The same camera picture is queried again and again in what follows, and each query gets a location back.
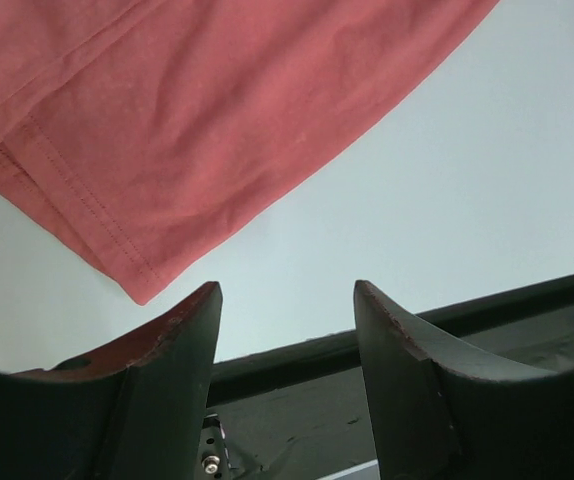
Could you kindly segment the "red t shirt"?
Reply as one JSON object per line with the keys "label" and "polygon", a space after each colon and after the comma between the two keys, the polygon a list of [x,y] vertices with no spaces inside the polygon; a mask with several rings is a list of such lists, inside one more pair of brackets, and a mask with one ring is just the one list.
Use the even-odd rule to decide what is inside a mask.
{"label": "red t shirt", "polygon": [[0,1],[0,195],[145,304],[366,133],[492,9]]}

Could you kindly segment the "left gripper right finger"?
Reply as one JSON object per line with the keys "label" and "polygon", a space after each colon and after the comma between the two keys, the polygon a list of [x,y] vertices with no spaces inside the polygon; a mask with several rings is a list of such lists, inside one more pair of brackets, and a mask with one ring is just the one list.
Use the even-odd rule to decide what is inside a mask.
{"label": "left gripper right finger", "polygon": [[354,288],[384,479],[574,479],[574,287],[414,314]]}

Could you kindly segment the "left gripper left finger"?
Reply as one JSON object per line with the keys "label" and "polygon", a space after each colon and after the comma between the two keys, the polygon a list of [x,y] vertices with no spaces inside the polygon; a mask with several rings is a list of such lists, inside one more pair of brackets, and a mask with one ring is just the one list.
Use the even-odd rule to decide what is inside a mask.
{"label": "left gripper left finger", "polygon": [[0,373],[0,479],[189,479],[211,380],[222,292],[50,370]]}

